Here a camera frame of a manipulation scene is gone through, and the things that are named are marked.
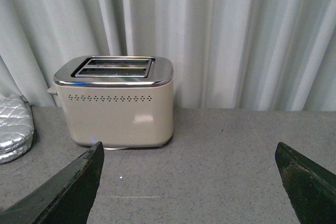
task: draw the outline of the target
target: oven mitt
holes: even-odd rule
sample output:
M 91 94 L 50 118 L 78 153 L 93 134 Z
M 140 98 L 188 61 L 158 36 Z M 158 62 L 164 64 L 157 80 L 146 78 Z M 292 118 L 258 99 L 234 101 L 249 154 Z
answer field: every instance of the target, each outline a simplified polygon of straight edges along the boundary
M 0 100 L 0 164 L 12 161 L 28 151 L 33 132 L 30 106 L 22 97 Z

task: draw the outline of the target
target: toaster ventilation hole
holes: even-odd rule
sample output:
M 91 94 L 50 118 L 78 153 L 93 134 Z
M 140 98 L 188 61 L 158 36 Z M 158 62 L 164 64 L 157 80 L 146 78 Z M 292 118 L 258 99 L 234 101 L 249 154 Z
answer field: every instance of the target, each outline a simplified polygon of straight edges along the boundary
M 150 95 L 135 95 L 133 97 L 131 96 L 97 96 L 97 95 L 73 95 L 69 94 L 68 99 L 71 101 L 93 101 L 93 102 L 150 102 L 152 101 L 152 97 Z

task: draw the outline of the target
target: two-slice toaster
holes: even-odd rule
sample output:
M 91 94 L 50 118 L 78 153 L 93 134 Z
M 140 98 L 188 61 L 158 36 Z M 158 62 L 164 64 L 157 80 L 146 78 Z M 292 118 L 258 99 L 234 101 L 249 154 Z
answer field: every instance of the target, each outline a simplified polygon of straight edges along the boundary
M 54 83 L 78 144 L 161 146 L 173 134 L 173 66 L 168 59 L 79 57 L 56 72 Z

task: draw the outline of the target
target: white curtain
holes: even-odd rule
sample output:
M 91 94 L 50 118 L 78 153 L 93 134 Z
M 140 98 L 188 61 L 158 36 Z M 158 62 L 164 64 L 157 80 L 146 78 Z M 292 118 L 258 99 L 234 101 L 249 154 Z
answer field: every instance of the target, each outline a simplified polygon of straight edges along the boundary
M 336 110 L 336 0 L 0 0 L 0 94 L 59 105 L 84 55 L 174 65 L 185 108 Z

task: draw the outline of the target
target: gray countertop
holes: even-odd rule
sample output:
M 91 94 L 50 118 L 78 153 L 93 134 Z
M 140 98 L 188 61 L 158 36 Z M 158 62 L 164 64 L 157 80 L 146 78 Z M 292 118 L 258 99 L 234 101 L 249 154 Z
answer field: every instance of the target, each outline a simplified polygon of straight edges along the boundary
M 0 165 L 0 210 L 86 148 L 61 108 L 33 108 L 31 150 Z M 162 148 L 105 151 L 88 223 L 299 223 L 275 163 L 278 142 L 336 173 L 336 112 L 175 109 Z

